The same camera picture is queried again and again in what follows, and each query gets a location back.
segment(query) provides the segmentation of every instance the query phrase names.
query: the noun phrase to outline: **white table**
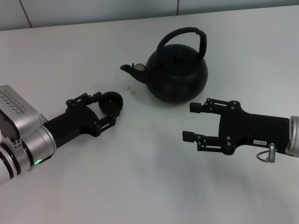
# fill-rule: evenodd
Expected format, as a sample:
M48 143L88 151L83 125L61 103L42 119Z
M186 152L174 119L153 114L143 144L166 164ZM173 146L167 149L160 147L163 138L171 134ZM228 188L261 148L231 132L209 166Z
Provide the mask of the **white table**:
M293 6L0 32L0 83L45 117L84 92L124 98L115 127L79 136L0 187L1 224L297 224L298 158L265 164L255 147L197 152L182 131L217 136L220 117L164 104L119 67L146 63L169 32L198 27L209 78L194 102L234 99L251 113L299 115L298 21ZM194 34L174 42L199 45Z

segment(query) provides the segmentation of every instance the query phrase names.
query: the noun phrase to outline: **label sticker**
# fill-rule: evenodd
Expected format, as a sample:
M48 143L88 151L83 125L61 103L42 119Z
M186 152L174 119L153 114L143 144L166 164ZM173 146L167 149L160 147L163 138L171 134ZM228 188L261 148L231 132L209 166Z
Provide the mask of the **label sticker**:
M266 141L260 141L260 140L253 140L253 144L257 144L257 145L267 145Z

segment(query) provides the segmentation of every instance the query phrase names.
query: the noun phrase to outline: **kettle spout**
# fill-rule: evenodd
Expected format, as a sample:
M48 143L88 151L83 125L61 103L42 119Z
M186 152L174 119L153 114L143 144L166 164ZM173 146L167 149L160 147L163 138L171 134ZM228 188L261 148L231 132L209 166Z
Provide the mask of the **kettle spout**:
M124 64L121 66L121 70L129 73L137 81L146 84L149 81L148 70L143 64L134 63L131 65Z

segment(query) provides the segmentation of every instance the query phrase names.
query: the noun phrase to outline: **green led light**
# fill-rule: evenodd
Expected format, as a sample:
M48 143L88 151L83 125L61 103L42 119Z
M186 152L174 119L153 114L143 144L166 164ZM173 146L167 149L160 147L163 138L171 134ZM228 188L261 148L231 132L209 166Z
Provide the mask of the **green led light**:
M43 160L38 160L38 161L36 161L34 165L39 164L41 161L43 161Z

